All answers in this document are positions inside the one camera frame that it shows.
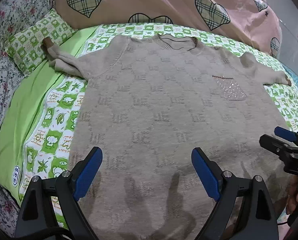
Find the right hand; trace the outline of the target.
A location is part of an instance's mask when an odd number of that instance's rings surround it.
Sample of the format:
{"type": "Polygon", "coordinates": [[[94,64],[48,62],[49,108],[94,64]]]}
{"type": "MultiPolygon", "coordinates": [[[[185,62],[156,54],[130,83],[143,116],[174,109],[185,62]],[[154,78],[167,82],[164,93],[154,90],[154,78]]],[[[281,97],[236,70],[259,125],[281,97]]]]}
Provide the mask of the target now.
{"type": "Polygon", "coordinates": [[[298,177],[292,176],[287,188],[288,200],[286,204],[286,214],[290,215],[298,204],[298,177]]]}

